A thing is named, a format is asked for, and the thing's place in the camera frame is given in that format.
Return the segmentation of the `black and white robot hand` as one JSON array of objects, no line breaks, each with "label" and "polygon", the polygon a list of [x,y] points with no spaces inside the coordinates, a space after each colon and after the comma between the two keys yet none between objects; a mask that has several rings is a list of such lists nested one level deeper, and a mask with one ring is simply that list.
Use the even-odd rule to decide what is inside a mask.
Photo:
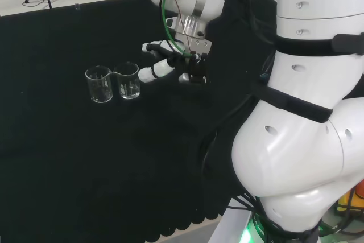
[{"label": "black and white robot hand", "polygon": [[169,40],[153,41],[142,45],[144,53],[150,53],[160,60],[150,67],[139,70],[138,77],[143,83],[150,83],[167,75],[177,72],[180,83],[207,83],[207,69],[205,61],[207,54],[192,52],[192,58],[181,53],[186,50],[183,43],[173,44]]}]

